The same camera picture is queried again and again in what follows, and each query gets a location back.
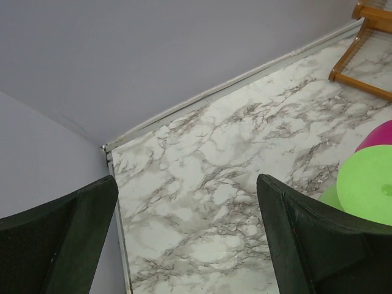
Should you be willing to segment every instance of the green plastic object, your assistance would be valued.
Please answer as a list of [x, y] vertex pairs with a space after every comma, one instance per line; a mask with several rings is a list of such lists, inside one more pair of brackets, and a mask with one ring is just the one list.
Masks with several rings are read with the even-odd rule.
[[325, 190], [318, 200], [324, 204], [332, 206], [333, 208], [344, 211], [341, 202], [337, 197], [336, 184], [333, 184], [327, 190]]
[[344, 211], [392, 225], [392, 146], [378, 145], [352, 155], [337, 176], [337, 195]]

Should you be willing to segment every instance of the floor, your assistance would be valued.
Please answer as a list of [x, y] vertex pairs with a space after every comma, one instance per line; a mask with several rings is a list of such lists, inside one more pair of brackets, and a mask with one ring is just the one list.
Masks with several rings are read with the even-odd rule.
[[388, 102], [327, 80], [352, 39], [113, 151], [135, 294], [279, 293], [258, 174], [318, 197], [392, 117]]

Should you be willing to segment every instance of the wooden frame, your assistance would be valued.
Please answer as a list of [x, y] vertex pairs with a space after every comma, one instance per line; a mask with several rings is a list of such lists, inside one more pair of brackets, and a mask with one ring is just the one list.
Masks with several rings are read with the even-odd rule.
[[376, 9], [373, 7], [366, 7], [368, 0], [360, 0], [353, 11], [353, 18], [359, 19], [366, 17], [360, 31], [355, 37], [355, 40], [349, 47], [349, 49], [343, 54], [342, 58], [333, 67], [329, 80], [338, 81], [340, 83], [358, 88], [370, 94], [379, 96], [386, 100], [392, 101], [392, 92], [380, 89], [354, 78], [348, 77], [342, 74], [342, 71], [346, 65], [352, 60], [352, 58], [358, 53], [361, 47], [365, 44], [368, 38], [373, 34], [374, 31], [382, 31], [385, 33], [392, 34], [392, 12]]

